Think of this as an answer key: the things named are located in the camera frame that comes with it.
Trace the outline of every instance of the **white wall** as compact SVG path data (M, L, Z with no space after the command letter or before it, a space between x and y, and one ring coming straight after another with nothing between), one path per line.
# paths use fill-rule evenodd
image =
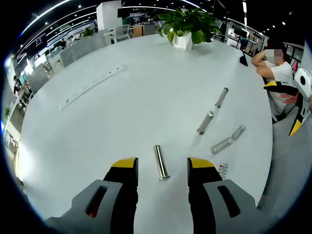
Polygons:
M103 3L97 7L97 27L99 31L104 30Z
M309 48L308 42L305 41L300 67L312 71L312 53L311 53L312 44L310 46L311 47Z
M114 29L122 26L122 18L117 17L118 9L121 8L121 1L102 2L97 7L98 30Z
M7 69L7 73L6 73L6 76L8 78L8 81L9 81L9 85L10 85L10 88L13 92L14 90L14 76L15 76L15 69L14 69L14 63L12 62L11 65L8 67Z

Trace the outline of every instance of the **person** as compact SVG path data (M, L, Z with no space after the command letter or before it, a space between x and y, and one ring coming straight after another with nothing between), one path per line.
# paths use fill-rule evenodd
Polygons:
M66 41L65 41L64 39L62 39L62 40L60 41L60 46L62 47L62 50L65 49L65 47L66 47Z
M283 42L278 40L268 41L267 49L256 54L252 64L257 67L257 73L268 82L286 81L293 84L292 67L288 63L288 56ZM276 92L268 92L271 112L275 116L283 113L286 103L285 98Z
M14 90L13 93L14 95L16 95L16 92L19 92L20 88L21 88L21 82L19 79L17 79L16 76L13 77L14 80Z
M296 104L298 101L299 92L295 96L292 96L290 94L282 94L281 97L286 98L286 100L284 100L284 103L286 104L288 103ZM312 112L312 98L310 99L310 102L309 102L309 109Z

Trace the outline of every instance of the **window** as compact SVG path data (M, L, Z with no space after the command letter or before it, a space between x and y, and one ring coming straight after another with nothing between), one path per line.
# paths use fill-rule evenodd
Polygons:
M302 56L303 56L303 50L299 49L299 48L295 48L294 53L293 53L293 57L299 61L302 60Z
M287 47L287 54L292 57L293 56L293 47L291 45L289 45Z

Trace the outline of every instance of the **metal rod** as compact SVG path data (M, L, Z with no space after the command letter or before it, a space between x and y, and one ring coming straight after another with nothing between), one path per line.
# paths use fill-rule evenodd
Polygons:
M207 128L210 121L214 118L215 113L213 111L208 112L204 121L201 123L200 127L197 129L198 134L203 135L205 133L205 129Z
M166 166L165 166L165 163L163 161L159 145L155 145L154 146L154 152L155 152L157 166L158 166L159 174L160 174L160 178L159 179L162 180L162 179L169 178L170 176L168 176L168 173L167 173L167 170L166 170Z
M223 102L225 96L227 95L228 91L229 91L228 88L224 88L224 89L223 89L223 92L222 92L221 96L219 97L219 100L218 100L218 101L216 102L216 104L215 104L215 106L216 106L217 108L220 108L220 107L221 107L221 104L222 104L222 102Z

